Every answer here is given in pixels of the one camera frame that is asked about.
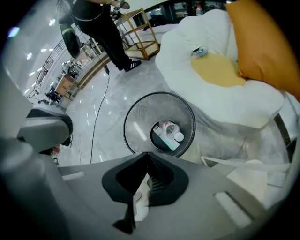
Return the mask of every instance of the person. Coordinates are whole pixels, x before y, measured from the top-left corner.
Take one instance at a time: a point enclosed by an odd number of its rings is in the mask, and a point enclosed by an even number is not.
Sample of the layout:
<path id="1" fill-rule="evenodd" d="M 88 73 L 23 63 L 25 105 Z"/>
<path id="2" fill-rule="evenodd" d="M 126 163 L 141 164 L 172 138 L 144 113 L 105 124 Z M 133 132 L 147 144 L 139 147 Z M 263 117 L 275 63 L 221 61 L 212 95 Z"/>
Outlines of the person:
<path id="1" fill-rule="evenodd" d="M 48 92 L 48 93 L 45 93 L 44 95 L 47 98 L 49 98 L 51 101 L 59 103 L 59 98 L 57 97 L 57 95 L 55 93 Z"/>
<path id="2" fill-rule="evenodd" d="M 110 6 L 130 8 L 125 1 L 77 0 L 71 6 L 71 15 L 79 29 L 94 38 L 104 48 L 116 67 L 120 71 L 124 69 L 128 72 L 142 62 L 132 61 L 125 54 L 120 33 L 110 16 Z"/>

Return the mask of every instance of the shiny floor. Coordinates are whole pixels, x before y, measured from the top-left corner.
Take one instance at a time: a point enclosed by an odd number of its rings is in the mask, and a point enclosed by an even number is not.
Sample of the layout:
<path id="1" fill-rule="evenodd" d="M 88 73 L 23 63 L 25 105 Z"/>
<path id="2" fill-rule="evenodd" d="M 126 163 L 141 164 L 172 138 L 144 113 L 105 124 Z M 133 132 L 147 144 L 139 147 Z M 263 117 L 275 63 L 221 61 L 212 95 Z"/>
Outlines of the shiny floor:
<path id="1" fill-rule="evenodd" d="M 60 166 L 102 162 L 131 154 L 122 132 L 126 113 L 142 96 L 168 91 L 154 60 L 155 57 L 143 61 L 141 66 L 128 73 L 118 71 L 112 63 L 108 64 L 109 86 L 95 126 L 92 158 L 94 123 L 108 83 L 105 71 L 100 71 L 77 94 L 66 111 L 74 124 L 73 144 L 71 148 L 61 149 Z M 197 123 L 194 141 L 181 158 L 202 164 L 201 155 L 220 159 L 259 159 L 266 164 L 288 162 L 284 141 L 273 120 L 259 133 L 235 138 L 217 134 Z M 266 207 L 276 201 L 274 196 L 280 192 L 285 175 L 270 173 L 268 179 L 270 186 L 263 203 Z"/>

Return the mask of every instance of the wooden table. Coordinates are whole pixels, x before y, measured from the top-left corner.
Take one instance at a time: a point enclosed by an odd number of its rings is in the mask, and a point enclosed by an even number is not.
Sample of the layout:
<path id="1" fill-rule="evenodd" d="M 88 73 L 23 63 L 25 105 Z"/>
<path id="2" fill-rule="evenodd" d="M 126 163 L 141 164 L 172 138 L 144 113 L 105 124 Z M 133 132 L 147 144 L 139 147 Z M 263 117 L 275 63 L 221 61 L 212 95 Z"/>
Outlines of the wooden table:
<path id="1" fill-rule="evenodd" d="M 65 74 L 62 79 L 59 81 L 55 91 L 58 94 L 61 94 L 62 96 L 64 96 L 65 98 L 69 99 L 70 101 L 72 101 L 71 97 L 73 94 L 70 94 L 69 91 L 70 89 L 75 86 L 76 88 L 78 88 L 77 86 L 77 82 L 70 77 L 69 75 Z"/>

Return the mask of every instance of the ceiling light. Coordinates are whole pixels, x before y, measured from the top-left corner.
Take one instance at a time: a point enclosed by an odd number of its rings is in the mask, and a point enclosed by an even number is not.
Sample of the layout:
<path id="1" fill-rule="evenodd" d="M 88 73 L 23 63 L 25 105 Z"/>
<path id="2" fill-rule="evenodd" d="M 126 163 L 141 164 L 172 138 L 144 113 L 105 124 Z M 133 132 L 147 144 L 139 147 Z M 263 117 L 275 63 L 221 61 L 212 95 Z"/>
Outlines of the ceiling light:
<path id="1" fill-rule="evenodd" d="M 29 60 L 32 56 L 32 53 L 28 53 L 26 59 Z"/>
<path id="2" fill-rule="evenodd" d="M 8 38 L 14 37 L 18 34 L 20 28 L 18 27 L 12 27 L 9 31 L 8 31 Z"/>
<path id="3" fill-rule="evenodd" d="M 49 26 L 52 26 L 55 23 L 55 19 L 50 20 Z"/>

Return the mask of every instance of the sneaker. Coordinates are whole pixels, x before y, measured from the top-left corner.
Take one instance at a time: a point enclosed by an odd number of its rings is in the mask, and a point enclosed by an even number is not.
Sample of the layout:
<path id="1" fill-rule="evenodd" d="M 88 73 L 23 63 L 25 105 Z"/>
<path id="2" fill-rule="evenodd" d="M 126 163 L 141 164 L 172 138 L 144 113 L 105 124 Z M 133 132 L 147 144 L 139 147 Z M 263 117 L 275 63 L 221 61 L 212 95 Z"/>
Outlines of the sneaker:
<path id="1" fill-rule="evenodd" d="M 125 68 L 125 72 L 129 72 L 130 70 L 136 68 L 137 66 L 141 65 L 142 62 L 141 60 L 138 60 L 138 61 L 132 61 L 129 68 Z"/>

